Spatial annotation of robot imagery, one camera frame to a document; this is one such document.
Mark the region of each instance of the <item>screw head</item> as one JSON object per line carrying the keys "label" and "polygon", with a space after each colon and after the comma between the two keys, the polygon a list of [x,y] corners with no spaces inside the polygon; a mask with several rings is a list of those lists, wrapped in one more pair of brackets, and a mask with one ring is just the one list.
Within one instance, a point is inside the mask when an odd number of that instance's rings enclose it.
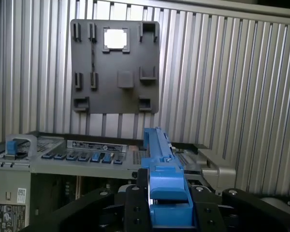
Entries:
{"label": "screw head", "polygon": [[237,191],[235,191],[235,190],[229,190],[229,193],[232,194],[232,195],[236,195],[237,194]]}
{"label": "screw head", "polygon": [[202,192],[204,189],[202,187],[196,187],[195,188],[198,192]]}
{"label": "screw head", "polygon": [[107,195],[107,194],[108,194],[107,191],[100,192],[100,195],[101,195],[101,196],[105,196],[105,195]]}

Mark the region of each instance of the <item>aluminum panel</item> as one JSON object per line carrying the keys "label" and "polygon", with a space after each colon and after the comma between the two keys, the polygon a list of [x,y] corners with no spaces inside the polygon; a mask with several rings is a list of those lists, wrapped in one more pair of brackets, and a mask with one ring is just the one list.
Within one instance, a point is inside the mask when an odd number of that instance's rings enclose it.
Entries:
{"label": "aluminum panel", "polygon": [[[160,126],[237,169],[236,187],[290,193],[290,15],[195,0],[0,1],[0,141],[41,130],[143,138]],[[159,112],[71,111],[74,18],[160,24]]]}

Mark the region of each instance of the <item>gray metal bracket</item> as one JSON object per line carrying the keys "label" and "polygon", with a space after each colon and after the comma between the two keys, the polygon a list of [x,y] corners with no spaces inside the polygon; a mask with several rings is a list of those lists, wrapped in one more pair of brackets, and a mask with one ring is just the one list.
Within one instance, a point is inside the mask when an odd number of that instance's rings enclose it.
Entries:
{"label": "gray metal bracket", "polygon": [[235,187],[236,170],[210,149],[198,149],[198,161],[204,179],[216,193]]}

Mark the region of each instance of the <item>blue plastic part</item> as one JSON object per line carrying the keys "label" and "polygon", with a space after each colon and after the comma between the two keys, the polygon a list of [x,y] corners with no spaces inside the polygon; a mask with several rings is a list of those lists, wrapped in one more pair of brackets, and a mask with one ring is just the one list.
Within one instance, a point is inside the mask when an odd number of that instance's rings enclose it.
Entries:
{"label": "blue plastic part", "polygon": [[117,156],[117,158],[114,159],[113,163],[114,164],[122,164],[122,158],[123,158],[123,156]]}
{"label": "blue plastic part", "polygon": [[75,161],[77,160],[77,157],[78,156],[72,152],[71,154],[67,155],[66,160]]}
{"label": "blue plastic part", "polygon": [[90,162],[100,163],[100,160],[101,160],[101,153],[95,152],[93,153],[93,156],[91,157]]}
{"label": "blue plastic part", "polygon": [[87,162],[88,160],[89,160],[89,157],[86,153],[83,153],[78,157],[78,161],[81,161],[81,162]]}
{"label": "blue plastic part", "polygon": [[6,149],[9,155],[17,154],[17,142],[16,141],[7,141]]}
{"label": "blue plastic part", "polygon": [[150,151],[150,158],[142,158],[142,168],[149,169],[149,197],[170,202],[150,205],[152,225],[193,226],[193,202],[184,168],[172,153],[168,136],[160,128],[145,128],[144,147]]}
{"label": "blue plastic part", "polygon": [[41,156],[42,159],[50,160],[55,156],[54,153],[47,153]]}
{"label": "blue plastic part", "polygon": [[54,160],[63,160],[66,158],[66,155],[63,155],[63,154],[55,154],[54,156]]}
{"label": "blue plastic part", "polygon": [[110,153],[106,153],[105,156],[102,159],[102,163],[111,163],[112,162],[112,156]]}

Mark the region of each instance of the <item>barcode label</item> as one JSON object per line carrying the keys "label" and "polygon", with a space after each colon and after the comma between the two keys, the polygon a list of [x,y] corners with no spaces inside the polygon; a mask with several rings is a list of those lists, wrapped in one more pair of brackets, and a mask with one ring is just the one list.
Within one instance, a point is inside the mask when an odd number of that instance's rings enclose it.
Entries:
{"label": "barcode label", "polygon": [[25,188],[18,188],[17,192],[17,203],[25,204],[26,203],[26,191]]}

